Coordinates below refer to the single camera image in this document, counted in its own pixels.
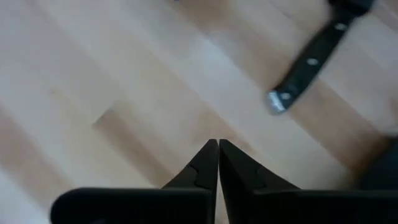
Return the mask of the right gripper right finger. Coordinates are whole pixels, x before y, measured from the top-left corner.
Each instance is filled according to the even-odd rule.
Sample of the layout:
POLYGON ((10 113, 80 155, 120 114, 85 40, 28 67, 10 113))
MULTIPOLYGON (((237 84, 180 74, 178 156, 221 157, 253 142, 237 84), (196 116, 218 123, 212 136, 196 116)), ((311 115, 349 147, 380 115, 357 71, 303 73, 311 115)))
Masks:
POLYGON ((397 223, 397 144, 354 188, 305 190, 222 139, 220 177, 230 223, 397 223))

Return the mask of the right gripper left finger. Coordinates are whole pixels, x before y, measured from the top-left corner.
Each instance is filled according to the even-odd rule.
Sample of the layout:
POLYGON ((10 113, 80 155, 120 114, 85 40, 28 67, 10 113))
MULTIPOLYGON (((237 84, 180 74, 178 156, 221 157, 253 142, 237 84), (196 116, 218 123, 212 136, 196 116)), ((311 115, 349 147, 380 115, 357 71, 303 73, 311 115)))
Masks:
POLYGON ((160 189, 88 188, 61 194, 51 223, 214 223, 219 147, 210 139, 160 189))

